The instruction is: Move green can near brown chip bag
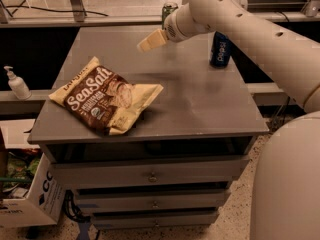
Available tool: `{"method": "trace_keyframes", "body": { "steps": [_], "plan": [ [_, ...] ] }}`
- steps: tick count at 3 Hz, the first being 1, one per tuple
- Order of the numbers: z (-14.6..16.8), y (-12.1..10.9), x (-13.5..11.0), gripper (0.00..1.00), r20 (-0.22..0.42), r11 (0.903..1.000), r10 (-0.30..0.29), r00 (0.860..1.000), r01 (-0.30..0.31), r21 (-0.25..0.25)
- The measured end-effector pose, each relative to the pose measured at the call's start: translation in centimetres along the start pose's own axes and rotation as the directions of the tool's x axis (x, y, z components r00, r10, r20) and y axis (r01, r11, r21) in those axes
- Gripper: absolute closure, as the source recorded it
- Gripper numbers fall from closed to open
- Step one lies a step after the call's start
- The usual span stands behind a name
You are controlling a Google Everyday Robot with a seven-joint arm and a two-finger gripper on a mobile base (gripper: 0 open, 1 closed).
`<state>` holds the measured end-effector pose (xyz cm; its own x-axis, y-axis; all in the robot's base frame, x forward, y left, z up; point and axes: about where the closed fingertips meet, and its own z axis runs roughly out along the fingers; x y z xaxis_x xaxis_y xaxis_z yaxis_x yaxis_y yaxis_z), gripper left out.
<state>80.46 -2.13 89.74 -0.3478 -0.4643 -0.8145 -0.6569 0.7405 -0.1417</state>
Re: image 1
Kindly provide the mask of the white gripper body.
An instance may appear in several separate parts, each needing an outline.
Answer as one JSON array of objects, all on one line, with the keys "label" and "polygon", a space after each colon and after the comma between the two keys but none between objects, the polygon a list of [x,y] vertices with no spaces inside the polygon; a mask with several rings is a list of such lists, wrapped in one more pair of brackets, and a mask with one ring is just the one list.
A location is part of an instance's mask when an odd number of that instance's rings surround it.
[{"label": "white gripper body", "polygon": [[209,32],[208,10],[187,3],[166,17],[164,31],[172,42],[181,42]]}]

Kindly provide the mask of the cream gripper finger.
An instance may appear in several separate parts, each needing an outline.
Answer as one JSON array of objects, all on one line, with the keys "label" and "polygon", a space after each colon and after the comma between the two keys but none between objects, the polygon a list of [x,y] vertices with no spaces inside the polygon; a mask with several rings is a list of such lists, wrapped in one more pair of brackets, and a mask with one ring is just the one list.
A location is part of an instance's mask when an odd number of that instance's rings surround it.
[{"label": "cream gripper finger", "polygon": [[167,42],[168,37],[165,31],[162,29],[156,29],[137,44],[137,49],[140,52],[147,52],[157,47],[166,45]]}]

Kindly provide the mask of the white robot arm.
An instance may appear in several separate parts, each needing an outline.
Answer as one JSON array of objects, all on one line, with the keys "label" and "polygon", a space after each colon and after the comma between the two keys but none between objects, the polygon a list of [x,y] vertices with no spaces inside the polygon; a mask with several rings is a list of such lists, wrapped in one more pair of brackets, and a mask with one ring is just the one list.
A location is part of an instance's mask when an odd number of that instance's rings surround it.
[{"label": "white robot arm", "polygon": [[320,240],[320,44],[244,9],[237,0],[189,0],[138,45],[218,31],[304,110],[278,129],[257,163],[250,240]]}]

